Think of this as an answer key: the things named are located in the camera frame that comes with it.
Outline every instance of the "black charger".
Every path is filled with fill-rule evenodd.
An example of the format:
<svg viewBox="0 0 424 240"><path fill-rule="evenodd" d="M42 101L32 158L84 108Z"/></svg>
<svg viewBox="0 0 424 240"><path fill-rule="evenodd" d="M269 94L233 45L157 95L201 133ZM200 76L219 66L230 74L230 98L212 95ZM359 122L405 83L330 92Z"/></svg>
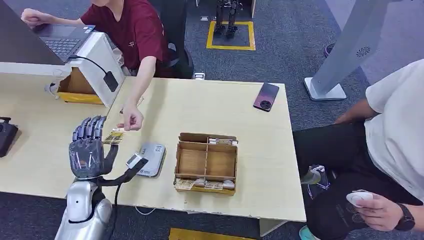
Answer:
<svg viewBox="0 0 424 240"><path fill-rule="evenodd" d="M87 57L83 57L83 56L78 56L78 55L71 55L69 57L70 59L85 59L87 61L92 62L93 64L95 64L98 68L100 68L103 72L104 72L104 77L103 80L106 83L106 85L109 87L110 91L113 93L115 92L115 90L118 87L118 81L116 80L115 76L112 74L111 71L106 72L103 67L101 67L100 65L98 65L97 63L95 63L93 60L87 58Z"/></svg>
<svg viewBox="0 0 424 240"><path fill-rule="evenodd" d="M0 116L0 158L6 156L18 132L18 127L9 123L10 117Z"/></svg>

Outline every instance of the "laptop keyboard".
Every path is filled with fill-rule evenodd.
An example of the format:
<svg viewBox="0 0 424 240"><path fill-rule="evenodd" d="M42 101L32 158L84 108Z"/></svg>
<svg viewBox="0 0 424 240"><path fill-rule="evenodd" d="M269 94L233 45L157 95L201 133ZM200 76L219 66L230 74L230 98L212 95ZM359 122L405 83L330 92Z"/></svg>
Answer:
<svg viewBox="0 0 424 240"><path fill-rule="evenodd" d="M80 39L75 38L49 38L43 39L44 43L49 47L56 55L65 56L69 55L78 44Z"/></svg>

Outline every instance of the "floor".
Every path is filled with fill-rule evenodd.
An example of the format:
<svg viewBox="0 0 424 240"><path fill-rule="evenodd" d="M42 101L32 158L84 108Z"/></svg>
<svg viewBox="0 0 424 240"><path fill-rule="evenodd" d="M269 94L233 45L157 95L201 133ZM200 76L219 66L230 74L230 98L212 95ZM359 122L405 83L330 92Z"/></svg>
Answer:
<svg viewBox="0 0 424 240"><path fill-rule="evenodd" d="M323 47L337 39L341 19L343 16L346 18L342 5L335 8L338 4L336 1L339 2L258 0L253 20L256 51L244 51L206 49L209 22L200 21L200 17L213 17L214 1L201 0L200 7L196 8L195 1L190 0L186 46L193 57L195 70L204 72L207 80L284 83L293 130L331 124L364 96L365 88L369 85L366 75L358 68L342 83L348 95L344 101L314 102L305 91L303 78L312 77L319 69L325 59ZM88 0L6 2L17 13L24 8L35 8L72 19L78 18L89 5ZM151 2L160 9L159 0ZM243 10L238 13L239 20L249 20L248 4L245 3ZM332 14L334 9L339 9L336 18ZM240 44L240 39L236 35L233 43ZM8 240L53 239L65 205L63 199L0 193L0 236ZM303 223L289 222L263 239L298 240L298 231L302 226ZM156 210L149 216L142 216L133 207L121 206L112 239L165 240L168 239L170 228L259 238L257 219L167 210ZM422 239L414 233L382 233L373 230L357 231L349 236L349 239L401 238Z"/></svg>

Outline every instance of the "white controller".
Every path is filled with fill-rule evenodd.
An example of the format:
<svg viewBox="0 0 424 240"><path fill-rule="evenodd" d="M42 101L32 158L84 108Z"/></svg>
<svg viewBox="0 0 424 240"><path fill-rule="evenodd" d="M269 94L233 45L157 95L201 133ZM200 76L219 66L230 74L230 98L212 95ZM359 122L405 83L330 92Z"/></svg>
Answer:
<svg viewBox="0 0 424 240"><path fill-rule="evenodd" d="M351 203L353 206L357 208L362 208L361 206L357 205L358 200L372 200L373 194L369 193L367 191L354 191L352 193L349 193L346 195L346 199Z"/></svg>

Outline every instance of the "person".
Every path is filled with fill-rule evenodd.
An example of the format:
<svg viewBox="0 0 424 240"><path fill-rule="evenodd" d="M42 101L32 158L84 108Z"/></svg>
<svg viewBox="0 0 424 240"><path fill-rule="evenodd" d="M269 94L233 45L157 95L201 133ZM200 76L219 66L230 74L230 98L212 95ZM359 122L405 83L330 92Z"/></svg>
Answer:
<svg viewBox="0 0 424 240"><path fill-rule="evenodd" d="M41 24L85 24L108 34L121 50L124 65L136 73L136 81L124 107L126 131L139 130L144 116L137 108L142 94L150 85L153 76L171 77L172 72L162 63L169 60L168 42L164 29L153 6L148 0L91 0L92 5L77 20L63 19L27 8L21 19L30 27Z"/></svg>
<svg viewBox="0 0 424 240"><path fill-rule="evenodd" d="M366 227L424 231L423 94L424 59L369 86L335 124L293 132L302 183L320 180L311 165L338 173L305 206L302 239L342 240ZM358 190L373 198L354 207L346 195Z"/></svg>

